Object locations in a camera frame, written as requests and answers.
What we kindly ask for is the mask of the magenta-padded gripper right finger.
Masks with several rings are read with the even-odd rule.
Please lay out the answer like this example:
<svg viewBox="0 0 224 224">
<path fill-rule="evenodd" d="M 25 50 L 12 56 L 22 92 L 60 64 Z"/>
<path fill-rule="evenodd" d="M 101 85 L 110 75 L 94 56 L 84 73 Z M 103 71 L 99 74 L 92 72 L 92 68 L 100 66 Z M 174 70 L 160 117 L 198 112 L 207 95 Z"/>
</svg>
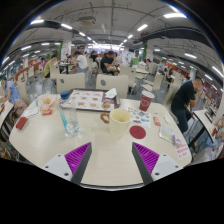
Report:
<svg viewBox="0 0 224 224">
<path fill-rule="evenodd" d="M 168 154 L 158 154 L 138 143 L 132 143 L 132 154 L 145 185 L 182 169 Z"/>
</svg>

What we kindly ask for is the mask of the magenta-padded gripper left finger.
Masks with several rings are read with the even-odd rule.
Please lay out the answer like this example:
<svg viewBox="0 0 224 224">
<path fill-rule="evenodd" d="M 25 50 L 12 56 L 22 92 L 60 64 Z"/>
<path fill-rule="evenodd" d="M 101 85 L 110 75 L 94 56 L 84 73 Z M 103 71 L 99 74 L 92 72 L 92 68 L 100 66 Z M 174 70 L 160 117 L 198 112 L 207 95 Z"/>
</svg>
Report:
<svg viewBox="0 0 224 224">
<path fill-rule="evenodd" d="M 65 155 L 56 154 L 43 166 L 43 169 L 79 185 L 83 178 L 91 153 L 91 143 L 86 143 Z"/>
</svg>

